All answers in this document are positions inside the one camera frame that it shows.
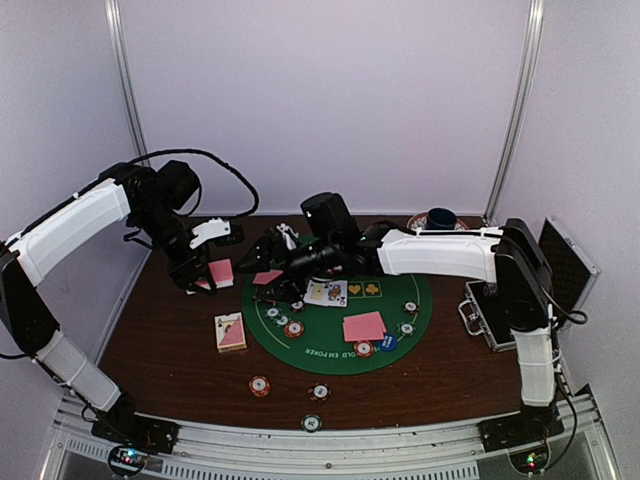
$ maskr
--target dark blue mug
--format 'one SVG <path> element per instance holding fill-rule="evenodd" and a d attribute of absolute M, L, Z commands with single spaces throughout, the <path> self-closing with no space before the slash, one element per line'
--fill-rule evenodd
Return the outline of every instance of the dark blue mug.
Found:
<path fill-rule="evenodd" d="M 427 230 L 453 230 L 458 217 L 446 208 L 432 208 L 427 214 Z"/>

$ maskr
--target open metal case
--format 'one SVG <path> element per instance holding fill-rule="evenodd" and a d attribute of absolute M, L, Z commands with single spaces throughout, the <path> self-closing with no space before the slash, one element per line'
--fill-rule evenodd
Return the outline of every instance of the open metal case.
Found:
<path fill-rule="evenodd" d="M 538 244 L 551 265 L 555 300 L 567 311 L 580 308 L 600 269 L 555 215 L 545 219 Z M 502 352 L 516 345 L 509 329 L 498 321 L 496 293 L 495 285 L 467 282 L 458 312 L 469 335 L 484 335 L 491 351 Z"/>

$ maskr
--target brown tabletop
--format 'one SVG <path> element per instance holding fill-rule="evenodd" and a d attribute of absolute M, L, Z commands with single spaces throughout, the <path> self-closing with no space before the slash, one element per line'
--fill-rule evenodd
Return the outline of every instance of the brown tabletop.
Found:
<path fill-rule="evenodd" d="M 360 226 L 380 217 L 360 217 Z M 463 219 L 478 225 L 477 219 Z M 240 245 L 217 248 L 216 259 L 237 261 L 268 226 L 285 221 L 308 228 L 300 216 L 251 217 Z M 515 411 L 520 378 L 515 352 L 492 354 L 481 337 L 470 337 L 458 316 L 465 279 L 431 276 L 433 315 L 424 338 L 394 364 L 366 374 L 307 373 L 266 352 L 247 329 L 248 349 L 218 353 L 213 317 L 241 311 L 242 288 L 215 297 L 187 296 L 166 274 L 166 258 L 154 252 L 134 287 L 101 362 L 131 393 L 141 413 L 240 427 L 299 429 L 309 413 L 325 429 L 427 425 Z M 271 393 L 251 395 L 248 383 L 266 376 Z M 331 397 L 312 402 L 307 388 L 327 383 Z"/>

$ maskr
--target green felt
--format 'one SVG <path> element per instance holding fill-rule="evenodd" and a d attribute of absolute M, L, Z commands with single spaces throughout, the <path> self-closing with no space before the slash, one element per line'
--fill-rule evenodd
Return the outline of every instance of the green felt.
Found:
<path fill-rule="evenodd" d="M 415 347 L 427 331 L 433 297 L 427 277 L 424 275 L 401 275 L 385 277 L 350 277 L 349 285 L 362 282 L 363 289 L 358 295 L 350 294 L 348 306 L 320 307 L 306 305 L 304 311 L 293 313 L 289 305 L 279 303 L 276 307 L 282 314 L 304 325 L 304 334 L 299 338 L 288 338 L 284 327 L 276 325 L 275 319 L 266 312 L 272 305 L 253 300 L 256 286 L 247 282 L 243 292 L 242 311 L 245 324 L 253 336 L 273 356 L 283 362 L 312 373 L 326 375 L 355 375 L 386 367 L 402 358 Z M 366 286 L 374 283 L 380 286 L 379 294 L 367 294 Z M 419 304 L 418 314 L 403 310 L 406 301 Z M 398 337 L 398 346 L 391 352 L 375 347 L 375 353 L 362 358 L 355 354 L 353 343 L 346 343 L 342 330 L 344 317 L 378 311 L 382 315 L 389 333 Z M 412 336 L 398 332 L 401 323 L 413 323 Z"/>

